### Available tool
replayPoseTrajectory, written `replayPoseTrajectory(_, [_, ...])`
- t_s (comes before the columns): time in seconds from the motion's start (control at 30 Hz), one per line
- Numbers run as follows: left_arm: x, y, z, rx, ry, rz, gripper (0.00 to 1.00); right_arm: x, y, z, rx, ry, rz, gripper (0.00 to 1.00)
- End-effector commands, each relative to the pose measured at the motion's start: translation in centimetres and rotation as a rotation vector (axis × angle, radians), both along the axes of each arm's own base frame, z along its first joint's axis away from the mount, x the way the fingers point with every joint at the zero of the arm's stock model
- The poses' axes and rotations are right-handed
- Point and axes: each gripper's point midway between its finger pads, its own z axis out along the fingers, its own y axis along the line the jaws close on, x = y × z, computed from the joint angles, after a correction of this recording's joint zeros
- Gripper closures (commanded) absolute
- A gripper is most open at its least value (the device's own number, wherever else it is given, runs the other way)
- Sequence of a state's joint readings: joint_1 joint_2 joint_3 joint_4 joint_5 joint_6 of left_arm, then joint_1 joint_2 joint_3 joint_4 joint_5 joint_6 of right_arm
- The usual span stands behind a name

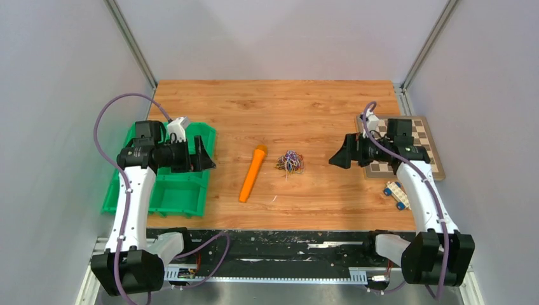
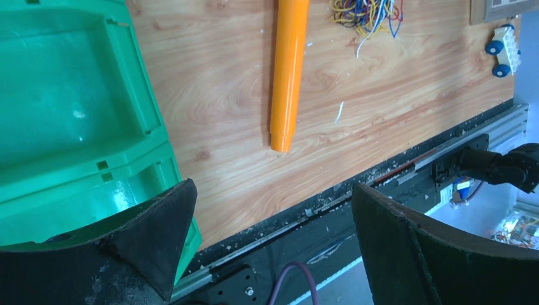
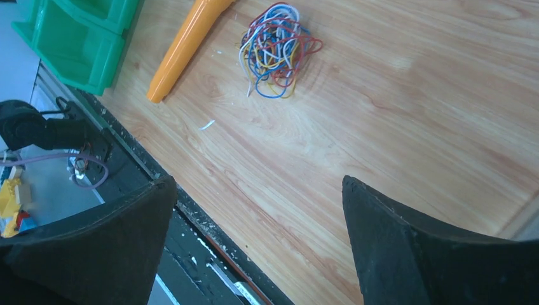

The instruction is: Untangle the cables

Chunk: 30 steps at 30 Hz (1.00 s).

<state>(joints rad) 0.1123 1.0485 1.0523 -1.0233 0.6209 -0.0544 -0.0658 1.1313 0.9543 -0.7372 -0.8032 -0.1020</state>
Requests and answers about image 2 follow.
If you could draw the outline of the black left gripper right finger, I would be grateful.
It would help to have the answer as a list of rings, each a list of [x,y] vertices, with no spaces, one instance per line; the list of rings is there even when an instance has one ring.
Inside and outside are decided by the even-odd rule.
[[[538,252],[467,233],[366,184],[351,209],[375,304],[537,304]]]

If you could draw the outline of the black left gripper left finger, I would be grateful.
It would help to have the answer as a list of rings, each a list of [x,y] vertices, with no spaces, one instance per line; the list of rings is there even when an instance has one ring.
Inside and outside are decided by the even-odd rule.
[[[196,199],[186,179],[42,243],[1,247],[1,303],[168,303]]]

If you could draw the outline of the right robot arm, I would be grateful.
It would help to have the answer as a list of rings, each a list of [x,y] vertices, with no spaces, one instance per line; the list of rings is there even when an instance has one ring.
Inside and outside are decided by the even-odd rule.
[[[538,187],[538,144],[523,144],[507,154],[468,146],[434,164],[436,183],[443,184],[455,176],[491,185],[511,184],[525,193],[533,193]]]

